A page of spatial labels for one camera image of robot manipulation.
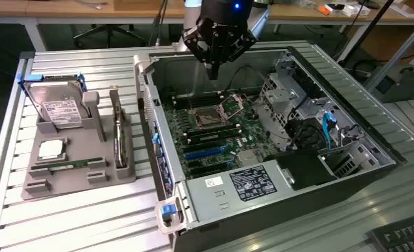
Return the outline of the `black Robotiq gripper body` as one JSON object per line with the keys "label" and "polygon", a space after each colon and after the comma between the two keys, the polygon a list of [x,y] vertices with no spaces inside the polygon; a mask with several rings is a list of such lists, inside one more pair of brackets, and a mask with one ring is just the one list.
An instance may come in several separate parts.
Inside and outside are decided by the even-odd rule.
{"label": "black Robotiq gripper body", "polygon": [[248,33],[252,1],[201,1],[196,28],[211,48],[231,45]]}

